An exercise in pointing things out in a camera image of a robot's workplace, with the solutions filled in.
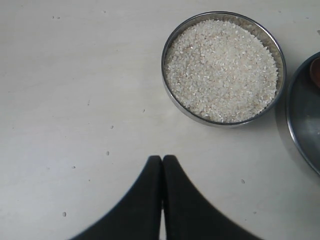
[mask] white table surface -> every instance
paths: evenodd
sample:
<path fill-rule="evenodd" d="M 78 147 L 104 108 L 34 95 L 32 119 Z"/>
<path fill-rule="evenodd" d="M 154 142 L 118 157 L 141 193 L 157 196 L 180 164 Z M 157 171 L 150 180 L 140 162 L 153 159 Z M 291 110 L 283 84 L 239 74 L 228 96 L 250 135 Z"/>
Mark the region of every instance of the white table surface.
<path fill-rule="evenodd" d="M 248 231 L 319 239 L 320 178 L 290 138 L 283 102 L 221 129 L 189 119 L 165 92 L 167 37 L 217 10 L 264 25 L 289 78 L 320 50 L 319 0 L 1 1 L 1 240 L 71 238 L 119 201 L 154 154 L 176 155 L 205 197 Z"/>

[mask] metal bowl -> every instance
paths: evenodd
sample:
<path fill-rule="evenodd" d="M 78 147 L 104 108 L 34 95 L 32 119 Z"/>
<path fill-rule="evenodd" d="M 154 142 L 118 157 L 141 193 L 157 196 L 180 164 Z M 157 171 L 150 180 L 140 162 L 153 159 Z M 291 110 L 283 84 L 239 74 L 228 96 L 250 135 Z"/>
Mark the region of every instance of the metal bowl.
<path fill-rule="evenodd" d="M 171 47 L 173 41 L 177 38 L 177 36 L 180 35 L 184 30 L 186 30 L 187 28 L 189 28 L 199 22 L 206 21 L 206 20 L 220 20 L 220 21 L 225 21 L 225 22 L 231 22 L 233 24 L 236 24 L 236 25 L 242 27 L 245 30 L 248 30 L 251 34 L 256 36 L 265 47 L 267 47 L 267 49 L 271 52 L 271 54 L 274 58 L 276 67 L 278 69 L 278 79 L 277 79 L 277 83 L 276 83 L 275 97 L 264 110 L 262 110 L 260 113 L 258 113 L 254 117 L 251 117 L 251 118 L 244 120 L 244 121 L 230 122 L 230 123 L 229 122 L 216 122 L 216 121 L 212 121 L 209 119 L 205 119 L 202 116 L 199 116 L 199 115 L 191 112 L 188 108 L 184 107 L 178 101 L 178 99 L 175 97 L 175 95 L 173 94 L 173 92 L 169 88 L 169 84 L 168 84 L 168 81 L 167 81 L 166 75 L 165 75 L 165 60 L 166 60 L 166 56 L 167 56 L 169 48 Z M 214 126 L 214 127 L 229 127 L 229 128 L 238 127 L 238 126 L 247 124 L 249 122 L 252 122 L 253 120 L 255 120 L 255 119 L 259 118 L 260 116 L 262 116 L 263 114 L 265 114 L 268 110 L 270 110 L 280 99 L 280 96 L 284 91 L 285 80 L 286 80 L 286 76 L 287 76 L 286 61 L 285 61 L 284 54 L 283 54 L 278 42 L 271 35 L 271 33 L 269 33 L 262 25 L 260 25 L 256 21 L 254 21 L 246 16 L 243 16 L 243 15 L 240 15 L 240 14 L 237 14 L 234 12 L 227 12 L 227 11 L 210 11 L 210 12 L 201 13 L 201 14 L 195 15 L 193 17 L 190 17 L 189 19 L 187 19 L 186 21 L 181 23 L 171 33 L 171 35 L 169 36 L 169 38 L 167 39 L 167 41 L 164 45 L 163 52 L 162 52 L 162 58 L 161 58 L 161 71 L 162 71 L 162 78 L 163 78 L 163 83 L 164 83 L 166 92 L 168 93 L 168 95 L 171 98 L 171 100 L 173 101 L 173 103 L 185 115 L 187 115 L 191 119 L 193 119 L 199 123 L 205 124 L 205 125 Z"/>

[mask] tabletop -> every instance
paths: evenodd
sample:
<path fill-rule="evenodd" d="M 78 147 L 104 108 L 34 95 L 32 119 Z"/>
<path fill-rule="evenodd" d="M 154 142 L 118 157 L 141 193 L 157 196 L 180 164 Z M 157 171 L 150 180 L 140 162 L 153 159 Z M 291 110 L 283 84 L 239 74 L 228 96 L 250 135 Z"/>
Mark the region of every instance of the tabletop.
<path fill-rule="evenodd" d="M 183 115 L 161 76 L 176 26 L 230 11 L 274 35 L 290 80 L 320 50 L 319 9 L 318 0 L 1 1 L 0 238 L 69 239 L 121 199 L 148 156 L 174 154 L 246 230 L 319 239 L 320 178 L 290 138 L 283 99 L 248 125 L 215 128 Z"/>

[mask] white rice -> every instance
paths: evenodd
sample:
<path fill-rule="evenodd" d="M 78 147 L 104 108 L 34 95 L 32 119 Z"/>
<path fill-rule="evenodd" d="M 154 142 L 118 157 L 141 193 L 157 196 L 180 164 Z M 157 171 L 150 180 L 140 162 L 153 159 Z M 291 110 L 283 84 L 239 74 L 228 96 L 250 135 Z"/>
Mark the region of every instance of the white rice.
<path fill-rule="evenodd" d="M 202 21 L 172 43 L 165 59 L 174 96 L 191 112 L 220 123 L 260 113 L 275 97 L 276 63 L 247 30 L 226 21 Z"/>

